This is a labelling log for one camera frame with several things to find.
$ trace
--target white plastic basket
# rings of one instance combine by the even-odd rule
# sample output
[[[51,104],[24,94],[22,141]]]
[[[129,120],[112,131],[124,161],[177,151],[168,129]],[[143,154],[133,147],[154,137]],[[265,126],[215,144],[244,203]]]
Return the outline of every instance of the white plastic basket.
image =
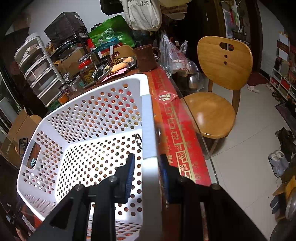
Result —
[[[35,143],[41,150],[30,169],[27,163]],[[161,194],[152,102],[144,74],[97,87],[46,116],[25,152],[17,191],[44,220],[77,183],[95,185],[114,175],[128,153],[136,155],[136,165],[128,203],[115,204],[117,237],[135,240],[141,231],[143,239],[149,235],[157,240]]]

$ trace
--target red doormat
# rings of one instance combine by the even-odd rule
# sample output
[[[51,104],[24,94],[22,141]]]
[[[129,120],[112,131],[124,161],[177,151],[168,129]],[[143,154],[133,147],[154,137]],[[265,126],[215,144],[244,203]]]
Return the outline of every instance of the red doormat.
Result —
[[[268,84],[269,80],[266,79],[262,74],[258,72],[253,72],[250,74],[247,84],[250,86],[255,85],[262,85],[262,84]]]

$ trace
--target red table runner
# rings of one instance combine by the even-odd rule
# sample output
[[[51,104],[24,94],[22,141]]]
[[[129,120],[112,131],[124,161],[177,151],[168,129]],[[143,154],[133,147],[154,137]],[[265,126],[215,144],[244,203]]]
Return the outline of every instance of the red table runner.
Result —
[[[161,67],[145,74],[152,95],[155,123],[161,129],[161,153],[167,155],[170,165],[179,168],[182,176],[209,186],[210,176],[185,103],[179,97],[167,105],[155,100],[162,91],[176,94],[176,90]]]

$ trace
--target red paper sticker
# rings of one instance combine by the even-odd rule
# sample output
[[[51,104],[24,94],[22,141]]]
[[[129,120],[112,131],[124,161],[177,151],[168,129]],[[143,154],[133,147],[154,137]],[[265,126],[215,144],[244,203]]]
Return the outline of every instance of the red paper sticker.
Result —
[[[161,93],[158,94],[157,97],[155,97],[154,99],[159,101],[160,103],[167,105],[169,104],[173,99],[175,99],[177,97],[176,94],[173,94],[171,92],[168,91],[163,91]]]

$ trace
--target shoe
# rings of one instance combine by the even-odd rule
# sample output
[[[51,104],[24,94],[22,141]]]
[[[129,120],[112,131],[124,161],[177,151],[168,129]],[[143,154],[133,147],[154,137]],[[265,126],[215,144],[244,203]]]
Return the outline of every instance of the shoe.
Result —
[[[276,154],[280,158],[281,164],[282,164],[284,170],[288,169],[289,163],[288,163],[287,159],[285,158],[285,154],[279,150],[274,151],[274,154]]]
[[[296,154],[296,145],[294,144],[295,139],[292,131],[288,131],[283,127],[276,132],[276,136],[281,144],[280,150],[284,153],[285,158],[290,163],[292,153]]]
[[[281,159],[276,154],[270,153],[268,160],[276,177],[280,177],[284,174],[285,170],[281,164]]]

